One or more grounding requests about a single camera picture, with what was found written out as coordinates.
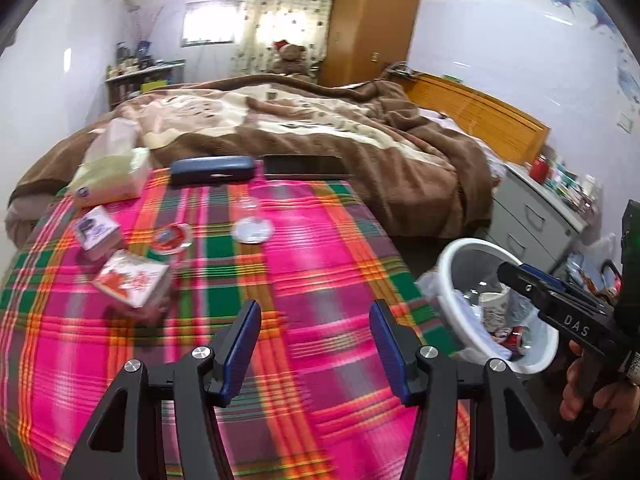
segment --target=window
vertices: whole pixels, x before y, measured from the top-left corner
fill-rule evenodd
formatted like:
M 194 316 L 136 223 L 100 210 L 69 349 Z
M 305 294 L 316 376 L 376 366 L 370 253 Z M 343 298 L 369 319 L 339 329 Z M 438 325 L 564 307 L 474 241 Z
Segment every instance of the window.
M 312 15 L 305 10 L 278 10 L 265 12 L 256 31 L 259 42 L 271 45 L 274 41 L 285 39 L 293 44 L 313 43 L 311 27 Z
M 187 4 L 182 46 L 233 43 L 238 30 L 238 2 L 221 0 Z

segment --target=small box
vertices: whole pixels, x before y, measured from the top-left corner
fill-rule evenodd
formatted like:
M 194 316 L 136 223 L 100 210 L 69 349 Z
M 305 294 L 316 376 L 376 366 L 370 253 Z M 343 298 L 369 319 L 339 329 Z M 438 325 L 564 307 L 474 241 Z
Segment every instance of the small box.
M 165 310 L 171 272 L 167 264 L 119 250 L 109 258 L 93 284 L 113 298 L 112 306 L 119 313 L 155 324 Z
M 79 219 L 73 230 L 87 258 L 92 261 L 111 256 L 124 243 L 120 225 L 101 205 Z

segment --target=wall socket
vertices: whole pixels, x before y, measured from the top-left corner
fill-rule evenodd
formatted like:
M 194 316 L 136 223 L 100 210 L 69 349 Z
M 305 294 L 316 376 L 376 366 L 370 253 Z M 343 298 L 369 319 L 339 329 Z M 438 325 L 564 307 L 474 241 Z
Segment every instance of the wall socket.
M 628 134 L 631 133 L 631 130 L 634 127 L 634 122 L 632 119 L 628 118 L 625 114 L 620 114 L 618 118 L 618 126 L 625 130 Z

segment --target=plaid blanket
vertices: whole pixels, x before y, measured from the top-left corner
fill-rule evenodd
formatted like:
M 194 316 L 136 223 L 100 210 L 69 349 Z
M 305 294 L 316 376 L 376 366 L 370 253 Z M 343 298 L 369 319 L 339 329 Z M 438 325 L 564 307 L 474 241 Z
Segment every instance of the plaid blanket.
M 155 172 L 142 197 L 111 203 L 129 249 L 148 255 L 152 232 L 193 227 L 161 327 L 110 314 L 79 264 L 61 194 L 8 270 L 0 303 L 0 428 L 35 479 L 58 480 L 110 381 L 133 357 L 171 362 L 262 307 L 262 330 L 242 391 L 217 410 L 236 478 L 397 478 L 415 410 L 391 394 L 368 327 L 374 298 L 424 341 L 453 351 L 393 245 L 342 182 L 267 182 L 171 189 Z M 230 236 L 234 203 L 260 199 L 273 221 L 261 246 Z M 180 478 L 173 403 L 163 406 L 165 455 Z M 468 416 L 460 407 L 452 477 L 466 478 Z

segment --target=screw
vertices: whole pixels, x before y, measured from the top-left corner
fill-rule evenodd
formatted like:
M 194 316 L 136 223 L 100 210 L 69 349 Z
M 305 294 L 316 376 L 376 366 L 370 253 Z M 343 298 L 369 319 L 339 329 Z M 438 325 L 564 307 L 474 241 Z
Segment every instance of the screw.
M 140 370 L 141 366 L 142 366 L 142 363 L 137 359 L 130 359 L 124 364 L 124 369 L 127 372 L 137 372 L 138 370 Z
M 507 365 L 500 359 L 491 359 L 489 361 L 489 368 L 494 372 L 503 372 L 507 369 Z
M 206 359 L 211 355 L 211 348 L 209 348 L 208 346 L 198 346 L 197 348 L 193 349 L 191 355 L 196 359 Z
M 425 359 L 433 359 L 438 356 L 438 349 L 433 346 L 423 346 L 420 348 L 420 355 Z

